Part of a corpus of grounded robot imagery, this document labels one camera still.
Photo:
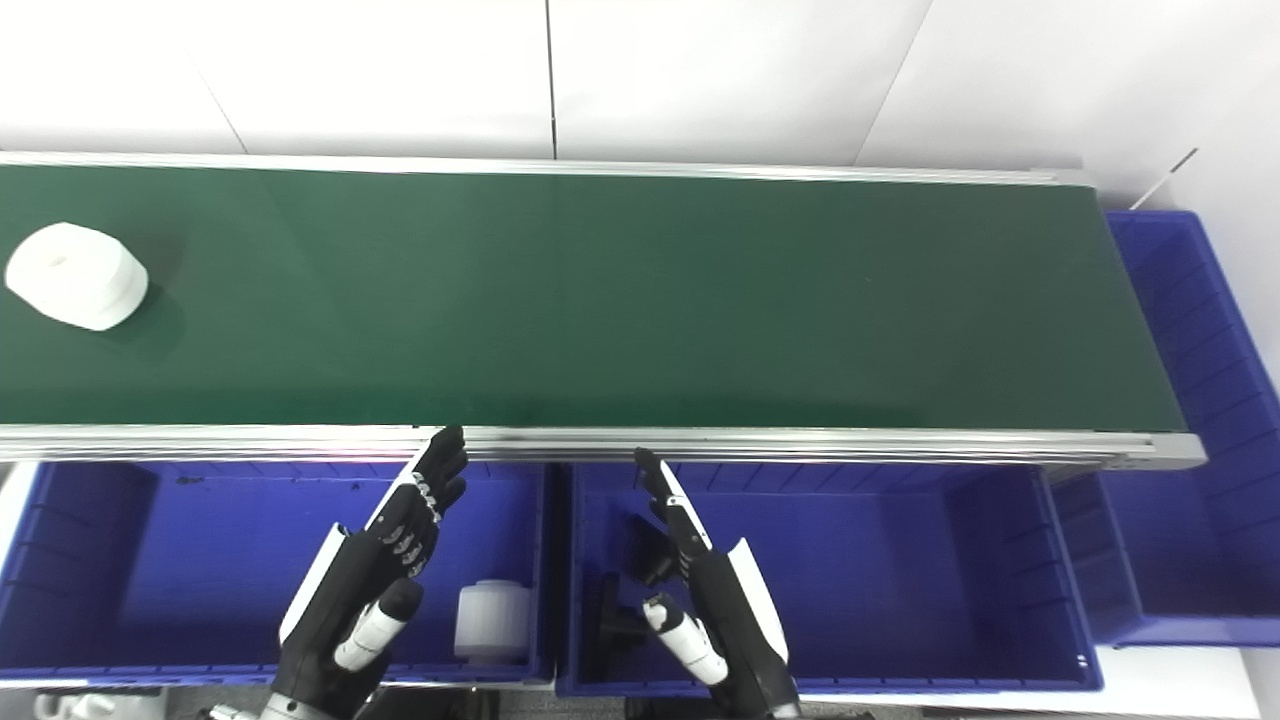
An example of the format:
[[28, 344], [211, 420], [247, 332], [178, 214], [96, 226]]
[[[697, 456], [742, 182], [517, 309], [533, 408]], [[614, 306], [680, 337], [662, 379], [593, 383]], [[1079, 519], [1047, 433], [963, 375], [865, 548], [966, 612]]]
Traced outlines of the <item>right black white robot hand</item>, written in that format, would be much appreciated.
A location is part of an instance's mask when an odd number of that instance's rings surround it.
[[667, 592], [650, 594], [641, 606], [649, 629], [726, 717], [799, 717], [785, 630], [750, 544], [714, 546], [669, 464], [644, 447], [634, 460], [692, 601], [686, 610]]

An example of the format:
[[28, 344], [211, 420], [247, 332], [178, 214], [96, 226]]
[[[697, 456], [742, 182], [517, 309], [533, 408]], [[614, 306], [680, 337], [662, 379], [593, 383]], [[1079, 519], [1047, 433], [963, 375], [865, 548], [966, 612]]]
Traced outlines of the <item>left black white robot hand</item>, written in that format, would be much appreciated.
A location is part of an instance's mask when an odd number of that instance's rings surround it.
[[264, 719], [356, 719], [419, 611], [445, 512], [463, 496], [461, 427], [440, 429], [407, 462], [364, 527], [337, 523], [279, 630], [280, 659]]

